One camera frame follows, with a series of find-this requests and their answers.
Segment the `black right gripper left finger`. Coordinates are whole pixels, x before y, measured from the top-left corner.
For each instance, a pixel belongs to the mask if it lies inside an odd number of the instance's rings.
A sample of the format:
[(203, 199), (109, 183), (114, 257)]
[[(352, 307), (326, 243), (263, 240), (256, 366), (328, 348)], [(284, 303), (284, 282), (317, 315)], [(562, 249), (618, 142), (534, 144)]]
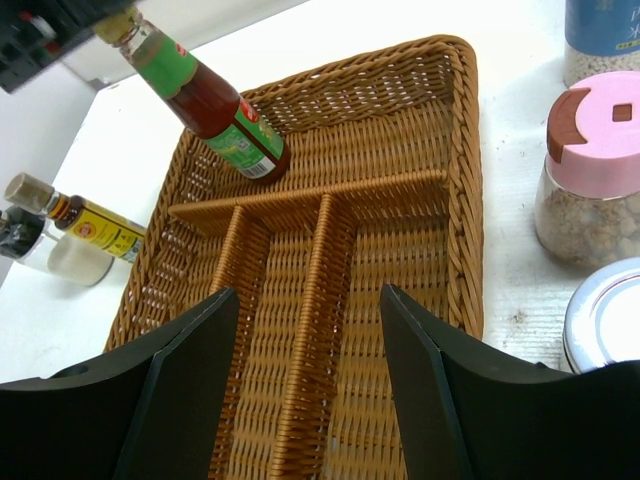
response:
[(2, 478), (207, 478), (238, 315), (223, 288), (49, 378), (2, 384)]

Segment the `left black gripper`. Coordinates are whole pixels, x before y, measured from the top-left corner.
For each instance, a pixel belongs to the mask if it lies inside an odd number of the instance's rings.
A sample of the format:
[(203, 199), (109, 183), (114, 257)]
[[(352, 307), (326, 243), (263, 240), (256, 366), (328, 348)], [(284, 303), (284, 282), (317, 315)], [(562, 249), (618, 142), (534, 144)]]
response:
[(93, 36), (132, 0), (1, 0), (1, 89), (11, 93)]

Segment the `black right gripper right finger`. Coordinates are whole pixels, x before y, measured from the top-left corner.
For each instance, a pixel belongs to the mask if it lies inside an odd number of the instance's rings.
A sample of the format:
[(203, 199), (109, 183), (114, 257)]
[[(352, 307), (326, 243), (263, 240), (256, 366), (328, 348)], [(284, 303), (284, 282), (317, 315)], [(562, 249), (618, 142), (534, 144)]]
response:
[(411, 479), (635, 479), (639, 365), (531, 363), (382, 288), (383, 339)]

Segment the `red sauce bottle yellow cap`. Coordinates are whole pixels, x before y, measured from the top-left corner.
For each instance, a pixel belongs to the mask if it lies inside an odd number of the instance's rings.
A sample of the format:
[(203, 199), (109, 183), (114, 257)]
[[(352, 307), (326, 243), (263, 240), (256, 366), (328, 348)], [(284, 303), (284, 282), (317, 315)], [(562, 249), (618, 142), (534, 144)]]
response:
[(290, 148), (224, 78), (130, 7), (94, 27), (196, 137), (248, 180), (270, 184)]

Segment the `small yellow label bottle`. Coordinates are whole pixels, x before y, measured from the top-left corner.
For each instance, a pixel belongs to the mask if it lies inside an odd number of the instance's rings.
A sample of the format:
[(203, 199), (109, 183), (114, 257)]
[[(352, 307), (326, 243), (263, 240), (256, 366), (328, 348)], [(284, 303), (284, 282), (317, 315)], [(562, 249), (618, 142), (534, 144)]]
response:
[(4, 198), (30, 213), (45, 216), (55, 227), (114, 258), (133, 263), (146, 228), (79, 195), (66, 195), (29, 174), (16, 175)]

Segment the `white salt grinder black top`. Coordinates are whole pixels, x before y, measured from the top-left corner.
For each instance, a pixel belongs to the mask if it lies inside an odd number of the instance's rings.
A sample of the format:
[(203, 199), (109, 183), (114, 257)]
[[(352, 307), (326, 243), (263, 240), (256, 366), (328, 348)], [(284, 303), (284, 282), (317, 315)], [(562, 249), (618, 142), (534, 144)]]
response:
[(17, 206), (1, 211), (1, 256), (85, 287), (99, 283), (114, 262), (108, 253)]

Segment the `tall blue label spice jar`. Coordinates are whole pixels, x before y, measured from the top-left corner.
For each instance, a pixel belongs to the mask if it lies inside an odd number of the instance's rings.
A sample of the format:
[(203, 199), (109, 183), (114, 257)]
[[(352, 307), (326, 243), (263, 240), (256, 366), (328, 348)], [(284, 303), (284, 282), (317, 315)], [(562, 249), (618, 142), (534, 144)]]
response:
[(639, 0), (566, 0), (563, 80), (639, 69)]

